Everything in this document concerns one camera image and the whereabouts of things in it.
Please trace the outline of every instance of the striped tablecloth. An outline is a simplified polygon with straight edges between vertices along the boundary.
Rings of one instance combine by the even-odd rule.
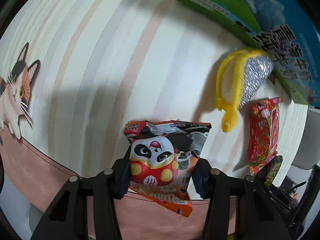
[[[0,40],[0,75],[7,79],[23,46],[41,62],[31,89],[31,127],[23,138],[84,177],[124,155],[131,120],[211,122],[202,157],[228,175],[247,173],[250,106],[230,133],[214,110],[219,61],[244,45],[215,22],[175,0],[29,0]],[[275,185],[289,169],[307,106],[291,103],[269,80],[254,100],[283,96]],[[190,195],[197,198],[193,185]]]

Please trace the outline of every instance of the cat eye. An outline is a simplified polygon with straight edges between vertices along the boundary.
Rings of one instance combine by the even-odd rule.
[[[23,97],[23,93],[24,93],[23,88],[20,88],[20,91],[19,91],[19,97],[20,97],[20,98]]]

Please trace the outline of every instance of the cat paw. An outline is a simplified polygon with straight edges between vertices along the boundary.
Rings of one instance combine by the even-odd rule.
[[[8,127],[9,127],[9,131],[10,131],[10,133],[11,133],[11,134],[13,134],[13,129],[12,129],[12,125],[11,125],[11,123],[8,123]]]

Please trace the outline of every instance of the floral candy wrapper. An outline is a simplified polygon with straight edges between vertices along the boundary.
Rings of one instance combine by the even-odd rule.
[[[187,188],[210,128],[210,123],[181,121],[126,124],[124,134],[131,144],[130,188],[188,217],[192,206]]]
[[[250,116],[249,170],[256,175],[277,154],[279,103],[282,98],[263,100]]]

